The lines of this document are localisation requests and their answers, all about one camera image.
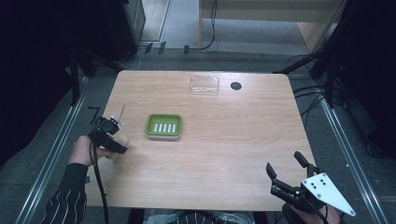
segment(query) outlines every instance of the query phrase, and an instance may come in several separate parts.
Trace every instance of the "power cord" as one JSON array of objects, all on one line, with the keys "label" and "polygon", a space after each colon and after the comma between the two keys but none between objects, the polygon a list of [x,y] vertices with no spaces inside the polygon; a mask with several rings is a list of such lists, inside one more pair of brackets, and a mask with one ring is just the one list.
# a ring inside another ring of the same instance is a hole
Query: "power cord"
[{"label": "power cord", "polygon": [[[95,123],[93,124],[93,136],[96,136],[96,129],[97,129],[98,122],[99,122],[99,118],[97,118]],[[109,221],[108,221],[107,200],[106,200],[105,189],[103,188],[102,178],[101,178],[100,172],[99,172],[98,157],[97,157],[96,149],[97,149],[97,145],[93,141],[91,141],[91,144],[90,144],[91,162],[92,162],[92,165],[93,165],[93,170],[95,172],[96,181],[98,183],[98,187],[99,187],[100,194],[101,194],[101,197],[102,197],[103,210],[104,210],[104,216],[105,216],[105,223],[108,224]]]}]

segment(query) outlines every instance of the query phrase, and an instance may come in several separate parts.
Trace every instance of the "robotic arm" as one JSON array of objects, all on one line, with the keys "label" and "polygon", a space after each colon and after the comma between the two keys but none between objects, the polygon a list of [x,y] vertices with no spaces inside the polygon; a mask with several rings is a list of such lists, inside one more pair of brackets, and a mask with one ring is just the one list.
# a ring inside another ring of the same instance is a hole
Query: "robotic arm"
[{"label": "robotic arm", "polygon": [[307,179],[302,181],[300,187],[292,187],[276,178],[276,173],[268,162],[266,171],[272,180],[271,194],[306,213],[318,214],[324,223],[327,223],[327,220],[318,210],[325,204],[352,217],[356,215],[341,192],[321,169],[309,163],[298,151],[294,153],[294,158],[303,168],[306,168]]}]

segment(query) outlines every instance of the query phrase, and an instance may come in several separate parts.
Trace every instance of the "human hand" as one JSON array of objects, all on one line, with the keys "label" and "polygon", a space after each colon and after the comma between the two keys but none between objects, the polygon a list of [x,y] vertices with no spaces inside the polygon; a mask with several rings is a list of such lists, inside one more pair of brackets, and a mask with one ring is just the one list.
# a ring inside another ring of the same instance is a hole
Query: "human hand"
[{"label": "human hand", "polygon": [[[328,206],[327,211],[327,221],[329,224],[339,224],[341,218],[338,216],[337,212],[330,205]],[[298,210],[294,206],[291,206],[291,210],[293,210],[306,224],[322,224],[323,220],[316,213],[306,213]],[[326,206],[323,206],[319,209],[319,212],[326,217]]]},{"label": "human hand", "polygon": [[[88,136],[80,136],[78,140],[74,143],[73,151],[69,159],[70,163],[80,163],[86,166],[92,166],[92,160],[90,155],[91,149],[91,139]],[[112,157],[115,153],[105,150],[96,148],[96,154],[98,160],[102,157]]]}]

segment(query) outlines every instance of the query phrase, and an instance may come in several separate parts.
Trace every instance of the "clear plastic container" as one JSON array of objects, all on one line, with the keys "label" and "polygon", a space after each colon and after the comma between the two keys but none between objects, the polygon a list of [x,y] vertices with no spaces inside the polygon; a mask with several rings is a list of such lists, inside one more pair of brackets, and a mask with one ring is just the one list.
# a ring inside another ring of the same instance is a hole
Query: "clear plastic container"
[{"label": "clear plastic container", "polygon": [[190,93],[218,95],[219,79],[217,77],[193,76],[191,77]]}]

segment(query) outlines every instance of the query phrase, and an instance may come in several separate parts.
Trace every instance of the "striped sleeve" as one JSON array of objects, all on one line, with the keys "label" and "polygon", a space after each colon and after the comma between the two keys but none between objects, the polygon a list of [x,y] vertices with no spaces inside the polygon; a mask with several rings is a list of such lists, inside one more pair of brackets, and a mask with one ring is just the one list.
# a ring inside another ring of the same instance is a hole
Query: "striped sleeve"
[{"label": "striped sleeve", "polygon": [[85,176],[88,167],[72,163],[67,165],[61,186],[47,202],[40,223],[79,223],[85,215],[87,195]]}]

